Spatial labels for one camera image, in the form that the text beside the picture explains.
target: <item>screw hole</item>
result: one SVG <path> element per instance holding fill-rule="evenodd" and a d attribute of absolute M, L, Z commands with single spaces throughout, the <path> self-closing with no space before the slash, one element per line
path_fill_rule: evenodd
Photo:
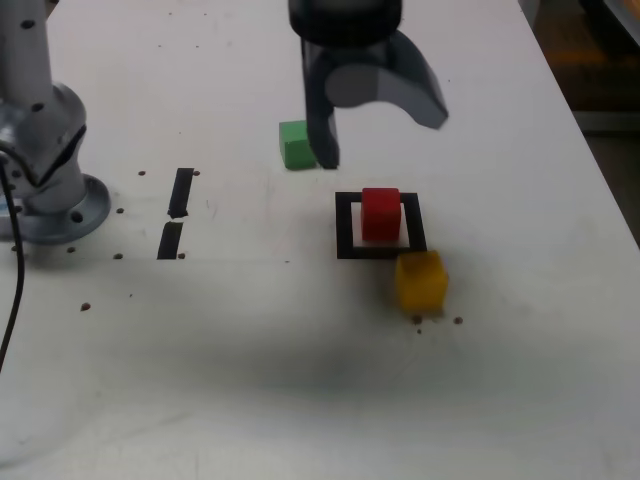
<path fill-rule="evenodd" d="M 80 212 L 71 212 L 71 221 L 73 223 L 82 223 L 84 217 Z"/>

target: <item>green cube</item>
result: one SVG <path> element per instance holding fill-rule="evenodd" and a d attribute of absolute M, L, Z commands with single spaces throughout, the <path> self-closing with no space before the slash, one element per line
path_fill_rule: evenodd
<path fill-rule="evenodd" d="M 315 168 L 316 156 L 309 145 L 306 121 L 280 124 L 280 153 L 287 170 Z"/>

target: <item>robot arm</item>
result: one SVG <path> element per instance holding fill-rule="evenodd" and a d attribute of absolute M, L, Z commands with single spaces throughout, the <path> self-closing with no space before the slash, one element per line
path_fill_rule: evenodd
<path fill-rule="evenodd" d="M 289 0 L 291 26 L 323 47 L 365 47 L 389 38 L 400 25 L 402 0 Z"/>
<path fill-rule="evenodd" d="M 340 164 L 334 107 L 393 103 L 417 123 L 448 117 L 435 75 L 398 26 L 402 0 L 289 0 L 302 41 L 307 133 L 318 163 Z"/>
<path fill-rule="evenodd" d="M 85 121 L 80 98 L 52 83 L 45 3 L 0 0 L 0 161 L 25 241 L 71 242 L 107 217 L 106 187 L 78 166 Z M 12 237 L 1 218 L 0 239 Z"/>

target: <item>black cable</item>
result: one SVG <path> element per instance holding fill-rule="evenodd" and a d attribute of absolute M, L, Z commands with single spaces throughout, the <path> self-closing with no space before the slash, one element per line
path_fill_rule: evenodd
<path fill-rule="evenodd" d="M 9 349 L 9 342 L 11 341 L 11 334 L 13 333 L 13 327 L 16 324 L 16 318 L 18 316 L 18 310 L 20 308 L 20 300 L 22 299 L 22 290 L 24 289 L 24 250 L 22 249 L 22 236 L 20 235 L 20 224 L 18 223 L 18 212 L 13 203 L 13 193 L 11 192 L 11 186 L 9 180 L 7 180 L 7 174 L 4 171 L 4 166 L 0 165 L 0 183 L 2 184 L 2 190 L 4 196 L 7 199 L 7 207 L 9 208 L 9 217 L 11 219 L 11 228 L 13 229 L 13 239 L 16 244 L 16 255 L 18 257 L 18 281 L 16 283 L 16 294 L 13 297 L 13 306 L 11 307 L 11 314 L 9 315 L 9 322 L 2 338 L 2 346 L 0 346 L 0 372 L 4 366 L 4 358 L 7 355 Z"/>

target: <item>black tape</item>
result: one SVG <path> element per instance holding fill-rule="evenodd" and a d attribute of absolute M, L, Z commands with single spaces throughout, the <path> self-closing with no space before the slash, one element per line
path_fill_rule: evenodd
<path fill-rule="evenodd" d="M 171 193 L 169 211 L 167 212 L 172 219 L 184 218 L 189 215 L 187 203 L 189 203 L 193 171 L 193 168 L 179 168 L 176 172 L 176 180 L 173 183 L 173 192 Z"/>
<path fill-rule="evenodd" d="M 158 260 L 175 260 L 178 258 L 178 246 L 182 235 L 182 223 L 167 222 L 162 230 Z"/>

